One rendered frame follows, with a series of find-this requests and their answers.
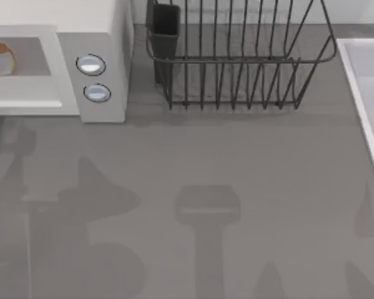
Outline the small round microwave knob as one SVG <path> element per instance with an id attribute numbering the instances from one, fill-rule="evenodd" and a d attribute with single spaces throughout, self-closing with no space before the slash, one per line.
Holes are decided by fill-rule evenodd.
<path id="1" fill-rule="evenodd" d="M 85 86 L 83 93 L 87 100 L 94 103 L 104 103 L 112 96 L 111 90 L 99 83 Z"/>

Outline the dark grey cutlery holder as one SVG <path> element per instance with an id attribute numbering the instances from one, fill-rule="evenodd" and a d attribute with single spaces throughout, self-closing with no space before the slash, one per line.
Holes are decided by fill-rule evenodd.
<path id="1" fill-rule="evenodd" d="M 166 83 L 167 68 L 173 66 L 180 36 L 180 15 L 178 5 L 147 0 L 146 27 L 153 49 L 156 84 Z"/>

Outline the pale microwave oven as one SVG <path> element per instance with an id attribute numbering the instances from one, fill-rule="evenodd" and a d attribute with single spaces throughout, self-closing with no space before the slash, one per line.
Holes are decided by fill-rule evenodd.
<path id="1" fill-rule="evenodd" d="M 79 114 L 51 116 L 124 122 L 133 56 L 131 0 L 0 0 L 0 25 L 56 28 Z M 88 76 L 77 69 L 77 58 L 88 54 L 105 61 L 104 73 Z M 84 97 L 84 87 L 96 83 L 111 90 L 108 101 L 94 103 Z"/>

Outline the large round microwave knob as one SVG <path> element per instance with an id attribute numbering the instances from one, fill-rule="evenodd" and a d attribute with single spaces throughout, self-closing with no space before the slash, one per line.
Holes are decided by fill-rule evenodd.
<path id="1" fill-rule="evenodd" d="M 98 76 L 104 73 L 106 63 L 101 57 L 88 54 L 77 58 L 76 67 L 84 75 Z"/>

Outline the microwave oven door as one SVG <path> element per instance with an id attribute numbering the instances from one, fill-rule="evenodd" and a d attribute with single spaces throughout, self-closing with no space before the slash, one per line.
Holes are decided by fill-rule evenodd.
<path id="1" fill-rule="evenodd" d="M 56 28 L 0 25 L 0 42 L 16 66 L 0 76 L 0 115 L 78 115 Z"/>

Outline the white sink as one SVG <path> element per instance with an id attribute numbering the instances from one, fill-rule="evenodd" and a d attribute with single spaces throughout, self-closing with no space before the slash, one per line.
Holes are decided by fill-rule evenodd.
<path id="1" fill-rule="evenodd" d="M 374 38 L 339 38 L 337 46 L 374 165 Z"/>

